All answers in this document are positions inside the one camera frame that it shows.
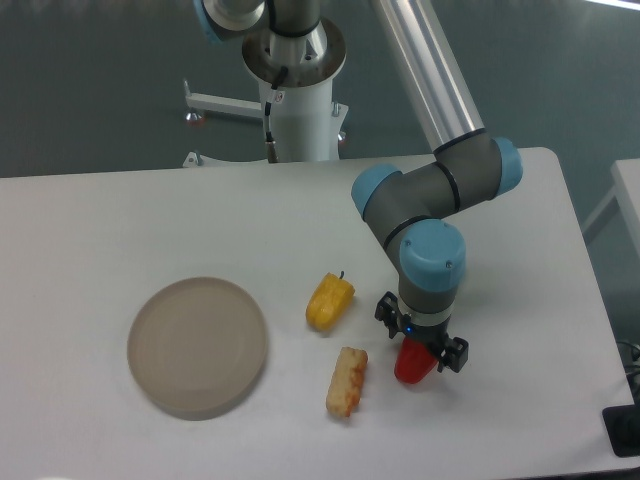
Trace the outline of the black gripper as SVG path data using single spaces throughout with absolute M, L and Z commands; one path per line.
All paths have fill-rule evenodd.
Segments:
M 390 339 L 402 331 L 407 338 L 424 345 L 432 356 L 439 358 L 439 373 L 445 369 L 459 373 L 469 358 L 469 342 L 460 337 L 448 337 L 450 316 L 436 325 L 417 324 L 409 314 L 401 315 L 397 297 L 387 291 L 378 301 L 374 317 L 384 324 Z

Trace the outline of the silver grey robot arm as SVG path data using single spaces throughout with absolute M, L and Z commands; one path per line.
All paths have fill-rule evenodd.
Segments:
M 390 334 L 417 343 L 440 369 L 459 371 L 468 343 L 448 333 L 466 246 L 447 218 L 513 190 L 523 166 L 516 147 L 493 138 L 474 104 L 428 1 L 376 1 L 433 161 L 403 173 L 382 164 L 361 173 L 351 196 L 398 274 L 375 310 Z M 344 37 L 316 1 L 198 1 L 207 39 L 242 39 L 258 102 L 188 94 L 196 110 L 260 120 L 269 163 L 322 162 L 338 155 L 347 109 L 332 98 L 346 60 Z

